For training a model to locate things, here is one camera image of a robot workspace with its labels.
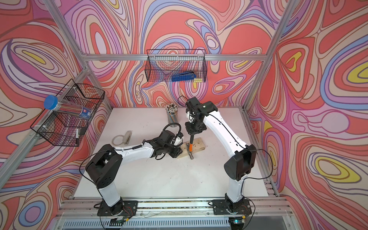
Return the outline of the wooden block with nails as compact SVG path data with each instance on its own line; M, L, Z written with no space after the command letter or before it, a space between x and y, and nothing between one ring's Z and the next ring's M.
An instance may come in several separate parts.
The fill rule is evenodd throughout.
M183 158L183 157L190 157L190 159L194 158L194 155L200 151L205 150L206 145L204 144L202 138L195 138L193 141L192 151L189 151L189 145L190 142L185 142L183 145L180 146L182 149L182 153L179 154L177 159Z

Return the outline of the claw hammer orange black handle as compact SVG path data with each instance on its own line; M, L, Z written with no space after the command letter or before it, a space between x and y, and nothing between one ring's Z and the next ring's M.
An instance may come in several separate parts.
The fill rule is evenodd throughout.
M193 156L193 142L194 142L194 135L190 135L190 141L189 143L187 144L187 152L188 152L188 155L190 157L191 160L194 159L194 156Z

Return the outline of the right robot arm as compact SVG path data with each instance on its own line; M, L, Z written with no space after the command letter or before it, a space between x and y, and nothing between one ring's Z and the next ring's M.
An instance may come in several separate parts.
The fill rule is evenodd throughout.
M229 177L224 200L228 210L234 212L244 201L243 184L254 167L257 150L254 145L247 145L233 132L211 101L202 104L195 97L188 99L186 115L188 121L185 127L191 140L196 134L210 129L229 156L224 164L224 170Z

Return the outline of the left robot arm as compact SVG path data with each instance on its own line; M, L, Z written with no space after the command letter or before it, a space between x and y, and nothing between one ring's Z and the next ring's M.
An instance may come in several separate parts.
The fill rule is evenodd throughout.
M110 144L104 145L87 163L85 170L100 193L103 204L111 210L123 210L123 200L119 195L115 178L121 166L140 159L170 155L177 158L183 150L183 133L174 134L163 130L151 140L144 140L140 145L116 149Z

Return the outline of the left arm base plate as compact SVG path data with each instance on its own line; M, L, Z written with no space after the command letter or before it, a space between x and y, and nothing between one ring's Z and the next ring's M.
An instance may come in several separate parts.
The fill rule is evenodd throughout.
M121 200L112 207L109 207L103 200L98 208L97 215L100 217L123 216L131 218L136 215L137 208L138 201L136 200Z

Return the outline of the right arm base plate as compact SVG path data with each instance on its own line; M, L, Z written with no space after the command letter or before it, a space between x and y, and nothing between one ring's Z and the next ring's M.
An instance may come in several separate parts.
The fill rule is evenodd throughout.
M214 215L243 215L247 217L252 214L249 201L249 199L242 199L232 203L230 200L214 199L209 204L213 208Z

